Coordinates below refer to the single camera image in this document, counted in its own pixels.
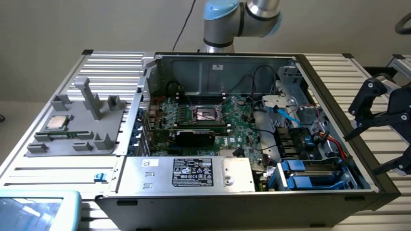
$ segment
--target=black wire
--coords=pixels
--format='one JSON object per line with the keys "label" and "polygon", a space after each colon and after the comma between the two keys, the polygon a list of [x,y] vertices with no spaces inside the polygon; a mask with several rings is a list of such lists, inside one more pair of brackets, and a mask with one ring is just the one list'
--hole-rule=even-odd
{"label": "black wire", "polygon": [[236,83],[236,85],[235,85],[227,92],[231,92],[231,91],[240,85],[240,83],[243,82],[244,78],[248,77],[248,76],[250,76],[251,79],[252,79],[252,75],[251,75],[251,74],[243,75],[243,76],[242,76],[242,79],[239,80],[239,82]]}
{"label": "black wire", "polygon": [[179,34],[179,37],[174,43],[174,46],[172,46],[172,51],[175,50],[175,46],[178,45],[178,42],[179,42],[179,39],[180,39],[180,36],[183,34],[183,31],[184,31],[184,28],[186,28],[186,25],[187,25],[187,21],[188,21],[188,18],[191,16],[191,12],[192,12],[192,8],[194,8],[194,5],[195,5],[195,2],[196,0],[192,1],[192,5],[191,5],[191,9],[190,9],[190,12],[188,12],[188,15],[187,15],[187,18],[186,18],[186,22],[184,22],[184,25],[183,25],[183,28],[182,28],[182,31],[180,31],[180,34]]}
{"label": "black wire", "polygon": [[[243,113],[242,113],[242,119],[243,119],[243,120],[244,120],[244,118],[243,118],[243,117],[244,117],[244,112],[246,112],[246,109],[247,109],[247,107],[248,107],[250,104],[254,104],[254,102],[248,103],[248,104],[244,106]],[[268,131],[268,130],[256,129],[256,128],[252,128],[248,124],[246,124],[246,125],[247,125],[247,127],[248,127],[251,130],[254,130],[254,131],[268,132],[270,134],[274,135],[274,132],[271,132],[271,131]]]}
{"label": "black wire", "polygon": [[277,73],[275,73],[274,68],[272,68],[271,66],[266,65],[266,64],[260,65],[260,66],[256,68],[256,70],[255,70],[255,72],[254,72],[254,74],[252,74],[251,92],[255,93],[256,90],[258,90],[258,89],[256,89],[256,74],[258,74],[258,70],[259,70],[262,67],[267,67],[267,68],[270,68],[271,71],[272,71],[272,77],[274,77],[274,93],[277,93],[277,86],[275,86]]}
{"label": "black wire", "polygon": [[266,112],[266,111],[264,111],[264,108],[260,107],[262,104],[263,104],[263,100],[259,100],[259,101],[255,102],[255,106],[258,106],[259,111],[260,111],[260,112]]}
{"label": "black wire", "polygon": [[166,96],[170,96],[170,95],[168,95],[168,87],[170,87],[170,85],[171,85],[172,83],[175,83],[178,86],[180,86],[179,81],[176,81],[176,80],[168,81],[168,83],[167,83],[167,85],[166,85],[166,94],[164,94]]}
{"label": "black wire", "polygon": [[246,107],[244,107],[244,109],[243,109],[242,117],[244,117],[244,112],[246,112],[246,109],[247,109],[248,105],[252,104],[252,110],[254,110],[254,108],[255,108],[255,106],[256,106],[256,103],[263,103],[263,100],[252,101],[251,103],[248,103],[248,104],[246,105]]}
{"label": "black wire", "polygon": [[255,144],[255,141],[256,141],[258,137],[259,137],[259,136],[256,136],[256,137],[254,138],[254,140],[251,141],[251,145],[250,145],[250,147],[251,147],[254,150],[256,150],[256,151],[264,151],[264,150],[267,150],[267,149],[270,149],[270,148],[272,148],[272,147],[277,147],[277,145],[271,145],[271,146],[267,147],[267,148],[262,148],[262,149],[255,148],[255,147],[254,147],[254,144]]}

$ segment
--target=white wall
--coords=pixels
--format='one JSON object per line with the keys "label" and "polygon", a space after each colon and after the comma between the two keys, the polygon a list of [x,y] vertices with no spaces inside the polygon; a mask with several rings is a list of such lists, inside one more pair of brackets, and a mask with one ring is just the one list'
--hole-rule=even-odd
{"label": "white wall", "polygon": [[[178,45],[203,44],[199,0]],[[190,0],[0,1],[0,99],[44,102],[83,49],[170,51]],[[363,65],[411,53],[394,25],[410,0],[283,0],[283,25],[268,38],[236,38],[236,51],[350,52]]]}
{"label": "white wall", "polygon": [[32,124],[46,103],[0,101],[0,165]]}

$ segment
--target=warning label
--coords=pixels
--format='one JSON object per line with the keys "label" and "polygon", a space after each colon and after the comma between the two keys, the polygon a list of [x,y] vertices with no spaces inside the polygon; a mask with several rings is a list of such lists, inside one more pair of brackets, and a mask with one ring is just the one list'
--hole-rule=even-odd
{"label": "warning label", "polygon": [[175,187],[214,186],[211,159],[174,159],[172,185]]}

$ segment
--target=circuit chip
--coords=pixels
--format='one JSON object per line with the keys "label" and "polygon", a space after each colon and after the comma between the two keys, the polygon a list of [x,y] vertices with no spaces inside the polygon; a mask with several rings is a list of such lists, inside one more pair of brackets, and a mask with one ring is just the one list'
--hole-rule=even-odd
{"label": "circuit chip", "polygon": [[51,117],[44,130],[62,130],[68,124],[68,115],[55,115]]}

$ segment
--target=slotted aluminum surface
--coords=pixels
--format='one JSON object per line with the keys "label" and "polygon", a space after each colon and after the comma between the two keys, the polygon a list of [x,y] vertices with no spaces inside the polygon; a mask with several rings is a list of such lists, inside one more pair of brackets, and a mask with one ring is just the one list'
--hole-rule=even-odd
{"label": "slotted aluminum surface", "polygon": [[403,57],[406,58],[409,66],[411,67],[411,54],[406,54]]}
{"label": "slotted aluminum surface", "polygon": [[[108,94],[119,93],[122,98],[128,102],[132,100],[132,94],[135,91],[135,86],[138,78],[142,75],[142,58],[143,52],[95,52],[90,57],[88,61],[84,62],[87,65],[82,69],[78,76],[88,76],[91,78],[91,87],[95,93],[99,93],[100,98],[104,99]],[[366,74],[365,70],[359,67],[355,60],[345,58],[341,54],[306,54],[306,57],[314,66],[326,86],[330,89],[333,96],[335,97],[343,111],[347,112],[347,108],[354,100],[358,93],[362,82],[370,76]],[[80,100],[80,93],[71,87],[74,79],[67,85],[66,90],[68,91],[70,98],[72,100]],[[373,110],[375,112],[386,110],[387,100],[379,98],[375,100],[375,106]],[[407,145],[401,140],[399,135],[389,128],[373,128],[362,134],[362,137],[374,152],[377,159],[381,163],[401,156],[402,152],[406,150]],[[106,165],[111,165],[111,160],[88,161],[86,159],[76,159],[79,157],[68,157],[70,161],[56,162],[58,160],[50,161],[35,161],[31,163],[30,159],[20,158],[16,166],[23,167],[36,167],[43,163],[47,166],[64,165],[70,166],[72,163],[94,166],[98,169]],[[103,171],[112,171],[112,167],[102,168]],[[11,172],[11,177],[4,181],[2,178],[2,183],[6,182],[20,182],[18,177],[30,177],[30,180],[40,179],[42,177],[52,178],[51,176],[63,176],[64,182],[62,186],[76,189],[75,185],[71,184],[71,180],[78,180],[79,182],[87,181],[87,176],[94,176],[95,169],[48,169],[48,170],[15,170]],[[407,231],[411,230],[411,176],[401,177],[394,172],[389,172],[395,185],[398,186],[401,192],[403,193],[395,201],[387,204],[378,211],[362,211],[354,216],[349,217],[341,224],[334,228],[321,228],[321,229],[305,229],[307,231]],[[119,230],[114,222],[107,218],[106,213],[100,210],[99,206],[92,202],[95,193],[91,190],[99,190],[99,184],[87,183],[88,186],[86,191],[83,190],[82,196],[84,202],[82,205],[82,223],[79,230],[100,230],[100,231],[115,231]],[[286,229],[282,231],[301,231],[302,229]]]}
{"label": "slotted aluminum surface", "polygon": [[[78,77],[88,77],[91,91],[99,94],[100,100],[107,100],[108,95],[119,95],[120,99],[127,101],[120,124],[122,131],[143,74],[143,63],[148,58],[152,56],[144,52],[96,51],[91,55],[83,55],[56,94],[66,93],[72,101],[84,100],[74,82]],[[51,110],[48,102],[2,165],[0,172],[4,169],[6,171],[2,174],[0,185],[7,189],[78,190],[86,200],[92,199],[99,192],[110,190],[115,169],[118,169],[116,165],[122,164],[124,158],[115,155],[24,157],[27,144],[34,141],[32,134],[39,131]],[[119,133],[116,141],[119,146],[122,133]],[[107,182],[94,181],[94,176],[98,173],[107,174]]]}

